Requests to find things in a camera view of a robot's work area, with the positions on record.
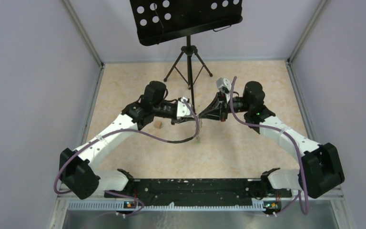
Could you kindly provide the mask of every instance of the gray wall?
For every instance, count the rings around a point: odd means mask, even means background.
[[[192,44],[206,60],[284,59],[291,54],[319,2],[243,0],[241,23],[218,33],[196,34]],[[104,62],[174,61],[180,47],[185,45],[185,39],[180,38],[142,46],[129,0],[71,0],[71,3]]]
[[[97,76],[59,0],[0,1],[0,229],[48,227]]]
[[[366,228],[366,1],[331,1],[294,67],[318,139],[339,150],[354,220]]]

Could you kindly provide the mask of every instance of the black music stand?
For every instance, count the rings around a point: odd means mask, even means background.
[[[137,34],[140,43],[145,46],[159,44],[180,37],[186,37],[186,46],[173,64],[163,81],[176,69],[191,90],[191,103],[194,107],[193,85],[203,68],[207,68],[198,55],[197,47],[191,45],[191,35],[215,30],[226,29],[242,21],[242,0],[130,0],[134,14]],[[187,55],[187,80],[176,68],[183,54]],[[197,56],[203,65],[193,81],[192,55]]]

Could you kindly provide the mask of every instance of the black cable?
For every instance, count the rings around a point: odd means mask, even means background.
[[[188,141],[191,141],[194,139],[194,136],[191,136],[189,138],[186,138],[185,140],[179,140],[179,141],[167,141],[167,143],[172,143],[172,144],[180,144],[180,143],[185,143]]]
[[[155,9],[156,16],[158,17],[159,22],[161,23],[161,26],[162,26],[162,33],[161,33],[161,36],[159,37],[159,41],[158,41],[158,43],[157,43],[157,44],[159,44],[159,43],[161,43],[161,41],[162,41],[162,37],[163,37],[163,34],[165,33],[165,27],[163,26],[163,23],[162,23],[161,17],[159,17],[159,15],[158,15],[158,11],[156,10],[156,8],[158,8],[158,5],[156,5],[155,3],[153,3],[153,8]]]
[[[163,100],[165,101],[166,97],[168,97],[169,91],[167,88],[165,88],[165,96],[163,97]]]

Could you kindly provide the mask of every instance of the cable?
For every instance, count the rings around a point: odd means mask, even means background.
[[[235,82],[236,82],[236,76],[234,77],[233,81],[232,81],[232,84],[231,84],[231,92],[230,92],[230,99],[229,99],[229,107],[231,108],[231,113],[232,115],[234,116],[234,118],[240,122],[241,124],[244,124],[246,126],[250,126],[250,127],[261,127],[261,128],[268,128],[268,129],[272,129],[272,130],[275,130],[275,131],[278,131],[280,132],[281,129],[280,128],[277,128],[277,127],[273,127],[273,126],[268,126],[268,125],[257,125],[257,124],[250,124],[250,123],[245,123],[243,121],[241,121],[238,116],[236,116],[236,113],[235,113],[235,110],[234,110],[234,103],[233,103],[233,94],[234,94],[234,86],[235,86]],[[297,153],[297,157],[298,157],[298,163],[299,163],[299,169],[300,169],[300,174],[301,174],[301,180],[302,180],[302,188],[304,190],[304,199],[305,199],[305,209],[303,208],[303,205],[302,205],[302,199],[301,199],[301,191],[299,190],[298,191],[298,195],[296,197],[299,198],[299,203],[300,203],[300,207],[301,207],[301,211],[304,215],[308,215],[309,213],[309,199],[308,199],[308,190],[306,189],[306,180],[305,180],[305,172],[304,172],[304,166],[302,164],[302,160],[301,160],[301,152],[299,151],[299,148],[298,148],[298,145],[295,141],[295,139],[289,135],[287,132],[283,132],[283,134],[285,136],[287,136],[290,141],[294,144],[294,147],[295,147],[295,151]]]
[[[193,118],[196,122],[196,131],[194,133],[194,135],[191,137],[192,139],[195,138],[198,133],[200,132],[200,124],[199,124],[199,120],[198,120],[198,117],[195,115],[193,109],[189,106],[189,104],[186,102],[186,101],[183,101],[187,108],[189,109],[190,111],[190,114],[193,115]],[[135,130],[135,129],[121,129],[121,130],[115,130],[115,131],[112,131],[112,132],[109,132],[105,135],[102,136],[102,138],[107,138],[109,136],[112,136],[114,134],[118,134],[118,133],[121,133],[121,132],[136,132],[136,133],[139,133],[139,134],[142,134],[142,135],[145,135],[145,136],[148,136],[148,137],[151,137],[153,139],[156,139],[156,140],[159,140],[161,142],[166,142],[166,143],[182,143],[182,142],[185,142],[185,140],[180,140],[180,141],[169,141],[169,140],[165,140],[165,139],[162,139],[160,137],[157,137],[157,136],[153,136],[149,133],[146,133],[146,132],[143,132],[143,131],[140,131],[140,130]],[[61,194],[67,194],[67,193],[70,193],[71,190],[67,190],[67,191],[59,191],[57,189],[57,184],[58,184],[58,181],[60,180],[60,176],[61,174],[63,173],[63,171],[65,170],[66,166],[69,165],[69,163],[74,159],[76,158],[79,154],[81,154],[83,151],[85,151],[86,149],[88,149],[89,147],[91,147],[92,145],[94,145],[95,143],[97,143],[99,141],[99,139],[95,139],[93,141],[91,141],[90,143],[88,143],[87,145],[85,145],[82,149],[80,149],[79,151],[77,151],[74,155],[72,155],[65,163],[64,165],[62,165],[62,167],[60,168],[60,170],[58,171],[57,173],[57,176],[55,177],[55,181],[54,181],[54,192],[58,195],[61,195]]]
[[[118,194],[118,193],[115,193],[115,192],[111,192],[111,191],[104,191],[105,193],[107,194],[110,194],[110,195],[113,195],[113,196],[117,196],[117,197],[122,197],[122,198],[129,198],[129,199],[133,199],[135,202],[138,202],[141,204],[141,207],[138,209],[138,210],[135,210],[133,212],[131,212],[130,214],[122,214],[123,217],[130,217],[130,216],[133,216],[133,215],[136,215],[138,212],[140,212],[144,207],[145,207],[145,204],[144,202],[142,202],[142,200],[138,199],[138,198],[135,198],[135,197],[130,197],[130,196],[127,196],[127,195],[123,195],[123,194]],[[102,217],[102,216],[105,216],[105,215],[110,215],[110,214],[115,214],[116,216],[119,215],[118,212],[114,212],[114,211],[107,211],[107,212],[104,212],[104,213],[101,213],[100,215],[94,217],[93,219],[89,220],[83,227],[82,229],[84,229],[85,227],[87,227],[88,225],[90,225],[93,221],[97,220],[98,218]]]
[[[165,101],[166,97],[169,95],[169,90],[165,88],[165,96],[163,97],[163,100]]]
[[[162,23],[161,17],[159,17],[159,15],[158,15],[158,11],[156,11],[156,8],[158,8],[158,6],[157,6],[155,3],[153,3],[153,8],[155,9],[156,16],[158,17],[159,22],[160,22],[160,24],[161,24],[161,26],[162,26],[162,33],[161,33],[161,35],[160,35],[160,37],[159,37],[159,41],[158,41],[158,43],[157,43],[157,44],[159,44],[159,43],[161,43],[161,41],[162,41],[162,37],[163,37],[163,34],[165,33],[165,27],[163,26],[163,23]]]

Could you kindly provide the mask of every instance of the black bracket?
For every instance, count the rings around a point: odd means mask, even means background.
[[[318,198],[345,180],[339,154],[334,145],[326,143],[301,158],[308,196]],[[302,187],[301,175],[299,184]]]
[[[65,164],[75,152],[69,148],[64,149],[60,155],[60,168]],[[90,166],[89,161],[82,161],[80,157],[74,158],[60,176],[60,180],[79,199],[86,199],[92,195],[99,186],[100,177],[96,176]]]

